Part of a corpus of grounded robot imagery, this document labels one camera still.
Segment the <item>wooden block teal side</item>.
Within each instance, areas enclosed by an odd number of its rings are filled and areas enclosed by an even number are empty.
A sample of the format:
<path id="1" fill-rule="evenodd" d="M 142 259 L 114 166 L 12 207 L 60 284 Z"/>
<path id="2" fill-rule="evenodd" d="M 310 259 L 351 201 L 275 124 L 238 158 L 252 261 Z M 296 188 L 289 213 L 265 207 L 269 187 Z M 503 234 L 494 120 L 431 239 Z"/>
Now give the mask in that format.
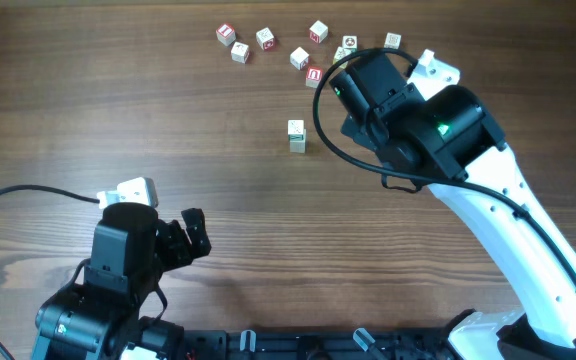
<path id="1" fill-rule="evenodd" d="M 287 123 L 287 134 L 290 142 L 303 141 L 305 139 L 305 124 L 303 120 L 291 119 Z"/>

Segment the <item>wooden block red U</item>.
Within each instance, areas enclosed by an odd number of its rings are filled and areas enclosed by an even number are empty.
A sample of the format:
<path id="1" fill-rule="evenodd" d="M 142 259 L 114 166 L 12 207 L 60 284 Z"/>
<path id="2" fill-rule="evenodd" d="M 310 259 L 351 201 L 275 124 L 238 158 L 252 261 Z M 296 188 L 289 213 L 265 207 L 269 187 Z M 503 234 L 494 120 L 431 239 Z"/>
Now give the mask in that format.
<path id="1" fill-rule="evenodd" d="M 321 82 L 324 71 L 320 67 L 310 66 L 306 72 L 305 85 L 311 88 L 317 88 Z"/>

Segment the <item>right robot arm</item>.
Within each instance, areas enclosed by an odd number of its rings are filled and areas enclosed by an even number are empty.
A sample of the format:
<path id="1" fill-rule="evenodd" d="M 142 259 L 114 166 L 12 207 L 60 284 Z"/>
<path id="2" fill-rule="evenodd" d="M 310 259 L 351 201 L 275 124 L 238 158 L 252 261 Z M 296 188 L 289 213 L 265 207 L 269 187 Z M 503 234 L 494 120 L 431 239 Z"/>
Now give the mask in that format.
<path id="1" fill-rule="evenodd" d="M 335 62 L 321 83 L 346 109 L 342 133 L 373 152 L 383 187 L 428 189 L 470 229 L 510 283 L 516 310 L 467 310 L 445 330 L 461 359 L 576 359 L 576 252 L 531 191 L 484 103 L 431 51 L 373 48 Z"/>

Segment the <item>plain wooden base block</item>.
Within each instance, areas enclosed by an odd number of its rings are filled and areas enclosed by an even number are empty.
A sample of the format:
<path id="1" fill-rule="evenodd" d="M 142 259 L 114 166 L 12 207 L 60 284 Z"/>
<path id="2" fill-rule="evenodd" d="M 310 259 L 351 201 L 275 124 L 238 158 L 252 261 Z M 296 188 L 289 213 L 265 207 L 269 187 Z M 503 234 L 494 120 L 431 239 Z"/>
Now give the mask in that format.
<path id="1" fill-rule="evenodd" d="M 307 131 L 304 130 L 301 134 L 289 134 L 289 147 L 291 153 L 305 153 Z"/>

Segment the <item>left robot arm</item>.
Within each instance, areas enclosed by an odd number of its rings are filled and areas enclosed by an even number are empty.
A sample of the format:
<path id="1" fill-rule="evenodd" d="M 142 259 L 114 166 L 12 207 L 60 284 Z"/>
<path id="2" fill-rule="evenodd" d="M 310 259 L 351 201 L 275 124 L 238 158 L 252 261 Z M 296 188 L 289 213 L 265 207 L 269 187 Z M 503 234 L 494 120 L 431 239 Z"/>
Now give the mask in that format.
<path id="1" fill-rule="evenodd" d="M 165 222 L 155 208 L 139 203 L 106 207 L 97 224 L 91 255 L 75 279 L 40 307 L 35 359 L 118 359 L 126 350 L 146 349 L 157 359 L 188 359 L 184 329 L 140 309 L 151 293 L 165 296 L 162 275 L 208 255 L 205 215 L 198 208 Z"/>

